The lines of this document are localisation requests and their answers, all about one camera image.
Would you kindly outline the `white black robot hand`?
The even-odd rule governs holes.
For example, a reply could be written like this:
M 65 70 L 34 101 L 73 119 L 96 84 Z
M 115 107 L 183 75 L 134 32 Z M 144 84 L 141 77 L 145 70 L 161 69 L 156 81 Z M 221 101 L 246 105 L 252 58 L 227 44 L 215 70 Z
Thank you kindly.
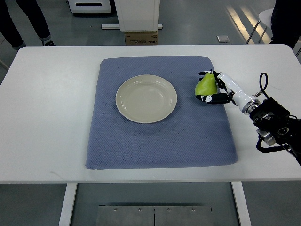
M 244 114 L 250 114 L 260 105 L 257 97 L 246 94 L 230 76 L 225 73 L 212 71 L 216 80 L 217 94 L 208 96 L 195 95 L 197 99 L 212 105 L 232 102 Z

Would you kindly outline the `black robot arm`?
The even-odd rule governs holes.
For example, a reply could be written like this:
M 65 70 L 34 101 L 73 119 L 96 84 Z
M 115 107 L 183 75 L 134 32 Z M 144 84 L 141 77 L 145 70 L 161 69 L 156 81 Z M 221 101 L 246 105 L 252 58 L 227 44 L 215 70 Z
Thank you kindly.
M 267 95 L 265 92 L 267 85 L 268 75 L 261 73 L 260 94 L 263 94 L 266 99 L 248 110 L 253 125 L 258 128 L 256 149 L 262 153 L 286 150 L 300 163 L 301 120 Z

